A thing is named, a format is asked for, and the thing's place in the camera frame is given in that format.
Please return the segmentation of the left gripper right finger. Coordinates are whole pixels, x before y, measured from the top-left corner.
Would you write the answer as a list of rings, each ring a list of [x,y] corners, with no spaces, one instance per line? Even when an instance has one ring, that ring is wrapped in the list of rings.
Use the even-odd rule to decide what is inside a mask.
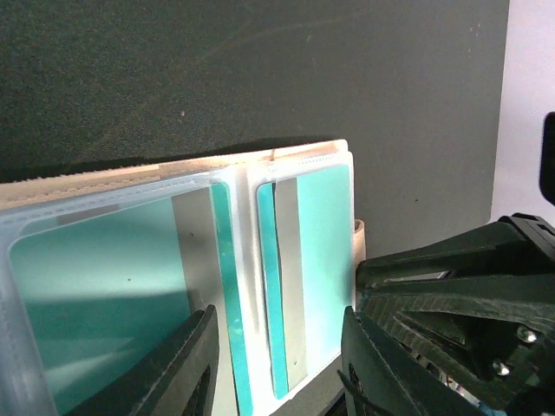
[[[366,315],[347,307],[341,340],[349,415],[480,415]]]

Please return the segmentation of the beige card holder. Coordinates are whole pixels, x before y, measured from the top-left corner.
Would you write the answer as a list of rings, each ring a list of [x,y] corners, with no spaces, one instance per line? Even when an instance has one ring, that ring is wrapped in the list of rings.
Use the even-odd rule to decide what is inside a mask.
[[[323,377],[331,376],[338,356],[283,399],[275,397],[267,332],[264,276],[258,235],[257,189],[276,179],[296,177],[329,166],[348,165],[352,175],[354,270],[365,255],[364,224],[354,217],[353,157],[345,140],[288,146],[199,159],[33,179],[1,187],[1,412],[4,415],[70,415],[59,413],[46,379],[28,312],[10,262],[10,248],[36,224],[72,212],[114,203],[139,204],[157,198],[228,185],[238,292],[253,404],[249,415],[316,415],[325,411],[340,386],[333,380],[326,393],[302,396]]]

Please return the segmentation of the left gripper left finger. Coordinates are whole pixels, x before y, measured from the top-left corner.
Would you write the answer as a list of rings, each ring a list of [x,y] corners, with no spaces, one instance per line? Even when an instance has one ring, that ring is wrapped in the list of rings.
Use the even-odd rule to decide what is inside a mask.
[[[209,415],[219,365],[217,310],[194,312],[129,371],[70,415]]]

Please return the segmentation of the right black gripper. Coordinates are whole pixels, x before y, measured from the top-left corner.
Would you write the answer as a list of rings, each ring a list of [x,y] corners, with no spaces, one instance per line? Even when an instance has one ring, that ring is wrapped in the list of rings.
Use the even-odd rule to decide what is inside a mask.
[[[438,243],[366,259],[357,286],[445,272],[478,298],[428,285],[368,290],[361,311],[479,401],[509,415],[554,411],[554,227],[522,213]]]

